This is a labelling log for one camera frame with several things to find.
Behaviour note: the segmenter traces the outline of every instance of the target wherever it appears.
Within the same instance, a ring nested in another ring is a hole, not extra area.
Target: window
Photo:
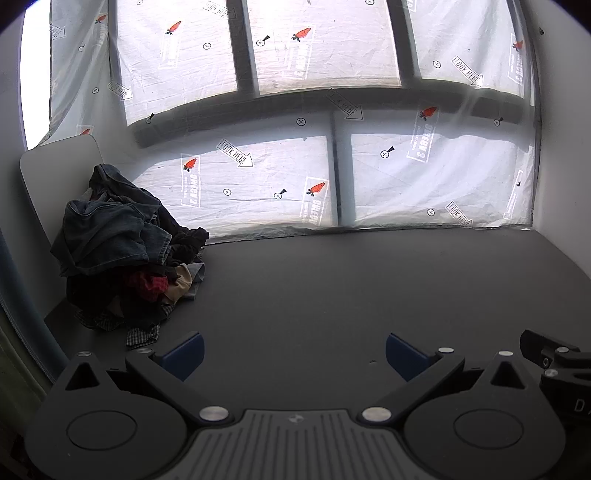
[[[149,166],[135,184],[157,196],[182,225],[207,225],[217,238],[335,226],[328,116],[308,116],[316,127],[307,131],[319,134],[309,137],[291,120],[208,131],[177,145],[186,153]]]
[[[248,2],[259,92],[400,86],[388,6],[369,7],[348,0]]]
[[[408,0],[408,5],[422,78],[523,97],[524,39],[516,35],[506,0]]]
[[[27,148],[35,148],[49,130],[50,0],[27,8],[21,40],[21,108]]]
[[[227,17],[207,4],[117,2],[116,50],[128,125],[236,90]]]
[[[531,222],[519,2],[80,1],[52,2],[51,140],[90,131],[213,241]]]

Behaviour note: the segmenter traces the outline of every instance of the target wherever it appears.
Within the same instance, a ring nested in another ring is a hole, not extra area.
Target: white chair
[[[95,165],[103,163],[90,135],[78,135],[25,152],[21,174],[51,244],[60,231],[66,204],[88,189]]]

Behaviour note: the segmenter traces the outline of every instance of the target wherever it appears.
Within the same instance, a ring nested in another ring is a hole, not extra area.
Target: dark gray table
[[[470,359],[517,353],[526,328],[591,350],[591,280],[534,231],[279,238],[211,245],[204,261],[197,299],[160,339],[202,333],[205,360],[187,383],[228,408],[362,408],[403,382],[385,359],[392,331]],[[87,330],[66,304],[47,324],[68,356],[123,366],[124,330]]]

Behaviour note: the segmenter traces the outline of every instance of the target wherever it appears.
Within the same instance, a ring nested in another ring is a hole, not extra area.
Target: carrot logo
[[[430,118],[431,116],[433,116],[433,114],[435,113],[436,110],[437,110],[436,106],[430,106],[429,108],[425,108],[425,110],[423,110],[418,115],[420,118],[427,121],[427,118]]]
[[[178,26],[181,24],[181,22],[176,22],[172,27],[170,27],[167,31],[166,31],[166,35],[172,35],[173,32],[178,28]]]
[[[296,33],[291,39],[292,40],[297,40],[300,41],[301,38],[304,38],[309,32],[310,32],[311,28],[305,28],[304,30],[300,30],[298,33]]]
[[[318,185],[314,185],[312,188],[308,189],[308,191],[306,192],[306,195],[314,196],[315,193],[320,193],[320,191],[322,190],[322,187],[324,187],[324,182],[319,183]]]
[[[196,161],[196,158],[189,160],[187,163],[185,163],[185,165],[183,165],[183,170],[191,171],[191,168],[195,166]]]

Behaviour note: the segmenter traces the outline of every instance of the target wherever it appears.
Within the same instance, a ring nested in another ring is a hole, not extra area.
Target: pile of clothes
[[[68,202],[51,247],[66,298],[86,327],[127,327],[127,347],[158,339],[181,299],[194,299],[209,234],[180,226],[150,192],[113,165],[95,167],[89,189]]]

